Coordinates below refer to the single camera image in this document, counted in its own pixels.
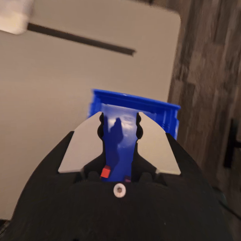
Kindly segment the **white monitor base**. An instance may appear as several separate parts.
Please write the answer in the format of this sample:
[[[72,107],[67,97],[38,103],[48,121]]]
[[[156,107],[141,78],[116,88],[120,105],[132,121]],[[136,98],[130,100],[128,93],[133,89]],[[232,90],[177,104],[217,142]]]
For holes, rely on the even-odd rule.
[[[1,0],[0,31],[20,35],[27,31],[34,0]]]

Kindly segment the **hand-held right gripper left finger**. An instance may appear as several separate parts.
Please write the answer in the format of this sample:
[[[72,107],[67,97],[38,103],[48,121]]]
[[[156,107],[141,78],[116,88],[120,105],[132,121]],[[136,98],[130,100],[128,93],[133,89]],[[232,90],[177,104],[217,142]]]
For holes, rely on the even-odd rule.
[[[73,133],[59,173],[79,172],[87,165],[104,154],[103,143],[104,114],[99,111],[82,122]]]

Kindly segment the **blue plastic bin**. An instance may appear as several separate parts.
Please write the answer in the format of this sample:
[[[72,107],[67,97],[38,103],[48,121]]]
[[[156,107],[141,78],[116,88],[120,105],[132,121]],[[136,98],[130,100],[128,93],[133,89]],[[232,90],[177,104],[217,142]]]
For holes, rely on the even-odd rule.
[[[136,115],[143,112],[166,133],[177,140],[179,105],[124,93],[93,89],[88,117],[97,112],[104,114],[106,165],[110,167],[104,182],[125,181],[131,176],[131,163],[137,141]]]

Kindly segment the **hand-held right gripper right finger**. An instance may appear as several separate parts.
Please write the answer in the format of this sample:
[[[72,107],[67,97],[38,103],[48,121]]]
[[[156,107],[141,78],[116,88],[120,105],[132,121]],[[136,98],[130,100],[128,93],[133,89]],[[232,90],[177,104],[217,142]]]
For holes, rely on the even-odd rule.
[[[136,116],[136,143],[133,154],[133,175],[147,172],[180,175],[178,163],[166,132],[143,112]]]

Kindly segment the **red wooden cube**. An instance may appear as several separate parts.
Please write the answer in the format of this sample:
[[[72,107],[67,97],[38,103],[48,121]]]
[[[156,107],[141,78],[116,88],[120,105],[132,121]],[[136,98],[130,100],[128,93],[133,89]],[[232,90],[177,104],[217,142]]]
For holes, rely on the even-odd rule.
[[[111,173],[111,167],[108,165],[105,165],[104,168],[102,169],[100,178],[108,179]]]

